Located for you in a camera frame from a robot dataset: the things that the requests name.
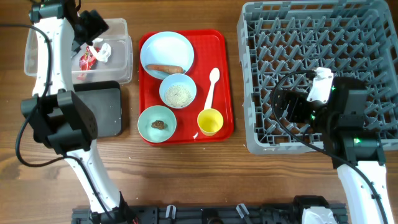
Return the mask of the white napkin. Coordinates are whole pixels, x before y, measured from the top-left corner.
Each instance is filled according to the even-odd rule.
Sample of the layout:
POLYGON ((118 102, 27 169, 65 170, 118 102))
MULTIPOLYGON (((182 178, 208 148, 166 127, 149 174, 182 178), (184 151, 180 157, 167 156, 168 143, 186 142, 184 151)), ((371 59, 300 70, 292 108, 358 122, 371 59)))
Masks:
POLYGON ((93 56, 100 62, 106 63, 111 55, 111 46, 108 43, 104 43, 100 50, 97 51, 93 45, 89 45, 89 50, 93 56))

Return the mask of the red strawberry wrapper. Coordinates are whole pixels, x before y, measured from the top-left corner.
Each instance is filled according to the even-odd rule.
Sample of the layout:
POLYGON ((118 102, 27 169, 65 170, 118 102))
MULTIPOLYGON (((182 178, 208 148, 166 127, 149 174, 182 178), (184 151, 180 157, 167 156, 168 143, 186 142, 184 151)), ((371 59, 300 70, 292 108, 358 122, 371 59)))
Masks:
POLYGON ((82 71, 77 76, 78 80, 85 80, 87 73, 84 71, 88 71, 92 68, 92 66, 97 62, 97 58, 94 56, 94 53, 98 53, 100 51, 97 47, 87 46, 85 53, 79 59, 79 68, 82 71))

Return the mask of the yellow plastic cup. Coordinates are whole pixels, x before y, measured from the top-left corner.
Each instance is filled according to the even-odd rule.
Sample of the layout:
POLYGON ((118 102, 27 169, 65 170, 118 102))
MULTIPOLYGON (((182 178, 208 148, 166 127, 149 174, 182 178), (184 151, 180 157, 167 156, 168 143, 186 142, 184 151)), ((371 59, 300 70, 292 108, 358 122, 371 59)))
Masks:
POLYGON ((215 135, 223 127, 223 123, 223 115, 213 108, 201 111, 197 117, 198 127, 206 136, 215 135))

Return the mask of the light blue bowl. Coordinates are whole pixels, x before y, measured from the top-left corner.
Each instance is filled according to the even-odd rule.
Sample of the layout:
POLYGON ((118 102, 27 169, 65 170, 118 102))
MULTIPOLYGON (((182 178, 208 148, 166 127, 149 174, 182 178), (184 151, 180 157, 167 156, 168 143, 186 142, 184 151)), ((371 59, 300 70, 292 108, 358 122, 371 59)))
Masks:
POLYGON ((159 87, 160 99, 175 109, 186 108, 194 101, 196 94, 197 86, 193 79, 181 73, 167 76, 159 87))

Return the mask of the green small bowl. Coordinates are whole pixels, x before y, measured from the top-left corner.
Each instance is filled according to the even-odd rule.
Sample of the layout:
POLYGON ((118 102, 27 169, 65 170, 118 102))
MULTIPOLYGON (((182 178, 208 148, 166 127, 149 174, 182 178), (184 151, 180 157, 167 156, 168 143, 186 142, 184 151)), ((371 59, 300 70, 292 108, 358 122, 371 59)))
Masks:
POLYGON ((169 108, 160 105, 151 106, 141 113, 137 128, 146 141, 160 143, 174 135, 177 119, 169 108))

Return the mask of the brown food scrap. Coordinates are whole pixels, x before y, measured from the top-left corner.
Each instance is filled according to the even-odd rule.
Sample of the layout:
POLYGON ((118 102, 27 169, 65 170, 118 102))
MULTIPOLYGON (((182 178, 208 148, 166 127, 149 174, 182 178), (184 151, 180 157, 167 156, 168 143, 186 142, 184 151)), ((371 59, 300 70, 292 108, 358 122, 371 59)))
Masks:
POLYGON ((162 120, 156 120, 151 124, 151 127, 154 129, 164 130, 167 127, 167 124, 162 120))

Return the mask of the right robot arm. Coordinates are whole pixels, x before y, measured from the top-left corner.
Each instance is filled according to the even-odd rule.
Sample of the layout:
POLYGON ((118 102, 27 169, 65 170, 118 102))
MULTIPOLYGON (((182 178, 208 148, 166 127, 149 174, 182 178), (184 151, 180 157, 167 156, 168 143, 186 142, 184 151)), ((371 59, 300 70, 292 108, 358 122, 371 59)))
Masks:
POLYGON ((319 148, 281 124, 290 137, 332 159, 353 223, 393 223, 381 139, 363 127, 368 97, 365 82, 335 77, 329 68, 301 73, 312 80, 309 93, 281 88, 295 72, 284 75, 274 87, 271 109, 277 123, 282 123, 280 119, 285 114, 287 121, 306 123, 321 133, 323 147, 319 148))

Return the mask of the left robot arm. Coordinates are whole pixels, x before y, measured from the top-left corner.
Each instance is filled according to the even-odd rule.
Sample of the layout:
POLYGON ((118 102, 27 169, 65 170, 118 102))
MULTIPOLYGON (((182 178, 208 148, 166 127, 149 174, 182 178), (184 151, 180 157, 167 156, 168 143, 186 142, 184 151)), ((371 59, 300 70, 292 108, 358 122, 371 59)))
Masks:
POLYGON ((72 52, 109 28, 96 10, 79 13, 77 1, 33 2, 29 27, 36 31, 39 67, 32 98, 21 103, 34 140, 58 154, 75 172, 89 200, 93 223, 139 223, 100 158, 94 113, 75 93, 72 52))

